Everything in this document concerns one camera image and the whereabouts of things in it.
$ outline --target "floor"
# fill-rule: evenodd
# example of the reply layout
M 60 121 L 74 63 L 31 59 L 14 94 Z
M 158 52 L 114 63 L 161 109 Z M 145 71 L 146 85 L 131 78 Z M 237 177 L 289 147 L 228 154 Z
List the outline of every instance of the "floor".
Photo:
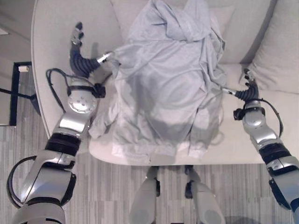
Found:
M 22 73 L 20 92 L 33 93 L 31 74 Z M 37 154 L 46 143 L 42 119 L 26 99 L 18 101 L 17 127 L 0 127 L 0 217 L 10 223 L 16 209 L 5 190 L 12 166 L 23 157 Z M 17 170 L 15 189 L 30 168 Z M 264 165 L 196 166 L 202 181 L 217 195 L 227 224 L 291 224 L 291 213 L 275 202 Z M 68 224 L 126 224 L 134 193 L 141 185 L 146 167 L 108 164 L 88 153 L 77 156 L 74 172 L 77 185 L 64 207 Z M 184 198 L 187 177 L 183 167 L 160 168 L 161 196 L 157 199 L 157 224 L 195 224 L 192 200 Z

